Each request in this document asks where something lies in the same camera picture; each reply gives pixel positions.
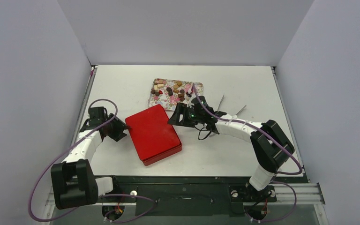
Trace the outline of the red chocolate box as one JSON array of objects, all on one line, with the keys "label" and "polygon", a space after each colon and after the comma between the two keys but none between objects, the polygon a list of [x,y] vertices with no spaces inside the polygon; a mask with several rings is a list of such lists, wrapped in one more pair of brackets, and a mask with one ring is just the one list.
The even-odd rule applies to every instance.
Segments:
[{"label": "red chocolate box", "polygon": [[182,151],[182,144],[175,146],[171,149],[168,149],[166,151],[163,151],[159,154],[153,155],[150,158],[144,159],[144,160],[142,160],[142,163],[144,164],[144,166],[149,166],[149,165],[156,163],[160,160],[163,160],[169,156],[172,156],[180,151]]}]

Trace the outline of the red box lid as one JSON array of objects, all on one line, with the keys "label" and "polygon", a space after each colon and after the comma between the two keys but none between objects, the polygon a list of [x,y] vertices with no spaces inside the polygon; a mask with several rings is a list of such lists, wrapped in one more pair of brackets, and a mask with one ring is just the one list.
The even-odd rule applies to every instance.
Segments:
[{"label": "red box lid", "polygon": [[161,105],[150,107],[125,119],[141,161],[182,144],[174,127],[167,124],[168,120]]}]

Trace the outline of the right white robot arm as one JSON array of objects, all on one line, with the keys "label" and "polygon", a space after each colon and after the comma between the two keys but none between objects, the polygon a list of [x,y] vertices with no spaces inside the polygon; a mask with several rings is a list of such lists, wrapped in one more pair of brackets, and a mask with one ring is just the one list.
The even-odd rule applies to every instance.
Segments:
[{"label": "right white robot arm", "polygon": [[178,103],[167,123],[188,128],[202,124],[209,134],[229,135],[252,144],[258,166],[245,188],[250,201],[274,197],[269,184],[280,173],[281,166],[289,159],[299,165],[293,156],[293,144],[277,122],[250,122],[215,111],[204,96],[193,98],[191,104]]}]

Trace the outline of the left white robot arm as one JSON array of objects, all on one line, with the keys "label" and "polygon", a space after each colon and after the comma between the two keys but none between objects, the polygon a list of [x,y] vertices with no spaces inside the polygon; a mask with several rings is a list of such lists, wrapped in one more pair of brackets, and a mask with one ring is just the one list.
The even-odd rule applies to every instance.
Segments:
[{"label": "left white robot arm", "polygon": [[90,161],[106,137],[118,142],[126,136],[124,131],[129,127],[102,106],[92,107],[88,113],[77,145],[50,170],[55,205],[59,210],[95,204],[101,196],[114,202],[121,195],[121,188],[113,183],[111,176],[95,177]]}]

